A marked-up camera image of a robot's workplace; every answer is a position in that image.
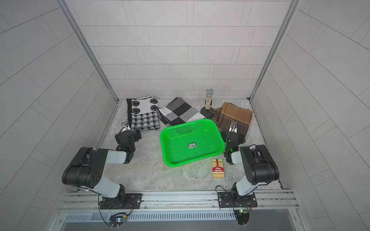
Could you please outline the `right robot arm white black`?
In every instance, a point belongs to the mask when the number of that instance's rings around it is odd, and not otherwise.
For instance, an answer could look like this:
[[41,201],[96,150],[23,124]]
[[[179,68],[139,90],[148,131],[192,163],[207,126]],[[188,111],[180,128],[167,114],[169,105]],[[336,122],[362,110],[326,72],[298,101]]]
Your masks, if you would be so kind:
[[225,139],[224,157],[231,165],[242,164],[244,177],[233,184],[231,198],[234,204],[244,200],[251,201],[250,197],[259,186],[269,185],[279,179],[280,173],[270,152],[264,144],[239,147],[237,122],[222,132]]

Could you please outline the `green plastic basket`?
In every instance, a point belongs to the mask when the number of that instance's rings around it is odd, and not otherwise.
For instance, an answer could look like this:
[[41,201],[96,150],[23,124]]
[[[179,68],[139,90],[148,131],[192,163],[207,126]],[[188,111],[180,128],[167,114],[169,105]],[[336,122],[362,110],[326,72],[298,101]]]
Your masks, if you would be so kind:
[[[163,160],[169,167],[218,156],[225,150],[220,131],[209,119],[167,127],[161,132],[160,141]],[[189,149],[193,142],[197,147]]]

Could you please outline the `brown plaid fringed scarf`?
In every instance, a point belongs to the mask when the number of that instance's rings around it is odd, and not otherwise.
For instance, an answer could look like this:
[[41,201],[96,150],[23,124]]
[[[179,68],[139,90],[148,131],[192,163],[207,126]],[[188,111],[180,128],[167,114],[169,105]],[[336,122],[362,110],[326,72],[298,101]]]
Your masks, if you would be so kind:
[[238,107],[232,103],[224,103],[222,107],[215,109],[211,120],[223,132],[229,132],[232,123],[236,123],[235,133],[238,138],[245,139],[253,116],[252,110]]

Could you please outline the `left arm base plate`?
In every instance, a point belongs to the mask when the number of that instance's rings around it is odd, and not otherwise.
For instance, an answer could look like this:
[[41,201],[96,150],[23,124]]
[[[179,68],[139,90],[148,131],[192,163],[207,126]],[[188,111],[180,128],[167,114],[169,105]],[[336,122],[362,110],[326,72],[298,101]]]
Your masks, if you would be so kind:
[[100,209],[139,209],[141,205],[141,193],[120,193],[115,198],[102,197],[99,202]]

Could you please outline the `grey black checkered scarf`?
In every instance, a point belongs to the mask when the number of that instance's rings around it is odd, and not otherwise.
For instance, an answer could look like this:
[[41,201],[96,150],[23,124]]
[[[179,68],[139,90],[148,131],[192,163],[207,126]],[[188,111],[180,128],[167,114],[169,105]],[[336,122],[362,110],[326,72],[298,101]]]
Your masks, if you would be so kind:
[[179,97],[172,100],[166,106],[159,108],[158,112],[161,115],[161,121],[169,126],[205,119],[205,116]]

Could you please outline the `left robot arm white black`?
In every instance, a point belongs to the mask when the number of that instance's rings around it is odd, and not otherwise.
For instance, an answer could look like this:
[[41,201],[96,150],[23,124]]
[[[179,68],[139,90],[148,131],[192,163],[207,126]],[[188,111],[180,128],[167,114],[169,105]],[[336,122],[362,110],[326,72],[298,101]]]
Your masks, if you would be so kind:
[[118,146],[115,150],[82,147],[62,174],[62,183],[90,190],[102,197],[100,209],[134,208],[131,200],[141,194],[127,196],[125,187],[104,176],[109,164],[129,164],[136,151],[135,142],[141,139],[140,130],[134,130],[125,122],[115,135]]

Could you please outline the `black white smiley houndstooth scarf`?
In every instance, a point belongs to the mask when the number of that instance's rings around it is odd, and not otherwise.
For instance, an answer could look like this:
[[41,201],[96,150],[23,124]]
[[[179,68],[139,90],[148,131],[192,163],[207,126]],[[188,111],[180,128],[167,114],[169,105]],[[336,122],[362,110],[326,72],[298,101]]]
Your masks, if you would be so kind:
[[158,105],[154,96],[145,96],[137,99],[127,99],[128,123],[132,130],[158,130],[160,128]]

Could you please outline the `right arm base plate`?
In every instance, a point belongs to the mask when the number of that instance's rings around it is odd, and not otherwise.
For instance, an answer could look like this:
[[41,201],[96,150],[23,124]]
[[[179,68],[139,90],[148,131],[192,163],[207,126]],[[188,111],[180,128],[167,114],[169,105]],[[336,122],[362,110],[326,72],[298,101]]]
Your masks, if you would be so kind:
[[258,207],[255,194],[235,197],[230,192],[219,192],[218,203],[220,208],[256,208]]

